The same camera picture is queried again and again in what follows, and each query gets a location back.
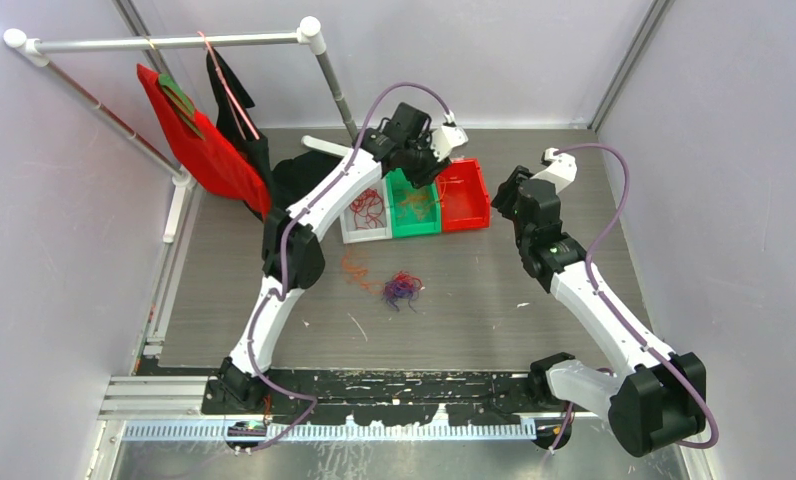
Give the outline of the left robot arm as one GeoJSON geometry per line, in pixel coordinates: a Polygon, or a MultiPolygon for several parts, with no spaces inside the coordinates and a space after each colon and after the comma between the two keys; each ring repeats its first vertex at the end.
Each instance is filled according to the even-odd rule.
{"type": "Polygon", "coordinates": [[[353,148],[312,190],[290,206],[270,210],[262,241],[263,278],[253,311],[231,352],[207,384],[207,397],[243,413],[259,409],[269,388],[267,373],[295,304],[324,272],[321,242],[351,203],[388,173],[399,170],[413,187],[431,184],[467,143],[454,113],[432,129],[430,117],[407,103],[375,128],[362,131],[353,148]]]}

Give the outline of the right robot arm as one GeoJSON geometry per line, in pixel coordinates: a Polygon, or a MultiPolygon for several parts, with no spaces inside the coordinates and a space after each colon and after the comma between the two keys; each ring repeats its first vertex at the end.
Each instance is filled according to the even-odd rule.
{"type": "Polygon", "coordinates": [[[491,202],[513,224],[525,272],[572,313],[610,363],[603,372],[566,352],[531,363],[532,403],[551,411],[579,406],[609,424],[622,448],[642,457],[672,445],[693,446],[708,429],[706,368],[678,354],[625,307],[562,227],[556,185],[517,166],[491,202]]]}

